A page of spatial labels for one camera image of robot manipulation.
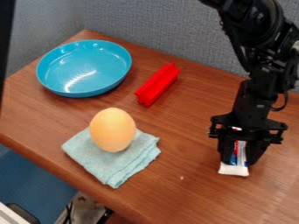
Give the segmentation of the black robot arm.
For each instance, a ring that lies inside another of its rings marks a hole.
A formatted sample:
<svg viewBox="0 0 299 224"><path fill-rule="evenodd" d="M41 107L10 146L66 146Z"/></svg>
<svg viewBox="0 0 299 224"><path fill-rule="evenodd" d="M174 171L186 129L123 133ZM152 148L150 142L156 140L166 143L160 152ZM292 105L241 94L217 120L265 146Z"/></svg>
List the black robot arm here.
<svg viewBox="0 0 299 224"><path fill-rule="evenodd" d="M277 111L277 96L288 95L299 80L299 27L286 20L276 0L198 0L218 13L237 61L248 72L232 110L214 115L209 137L218 140L220 162L228 163L236 141L245 143L253 165L266 147L280 144L286 125L266 118Z"/></svg>

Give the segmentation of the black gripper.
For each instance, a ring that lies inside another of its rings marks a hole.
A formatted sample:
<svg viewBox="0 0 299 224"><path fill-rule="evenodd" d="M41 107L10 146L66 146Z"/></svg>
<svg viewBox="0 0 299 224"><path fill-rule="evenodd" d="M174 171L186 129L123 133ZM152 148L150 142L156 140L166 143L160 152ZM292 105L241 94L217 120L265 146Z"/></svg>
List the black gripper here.
<svg viewBox="0 0 299 224"><path fill-rule="evenodd" d="M257 162L269 144L281 143L286 125L266 118L274 100L276 98L261 99L252 92L249 81L244 80L238 85L230 112L209 119L209 137L218 139L217 151L222 163L229 161L236 140L248 141L248 165Z"/></svg>

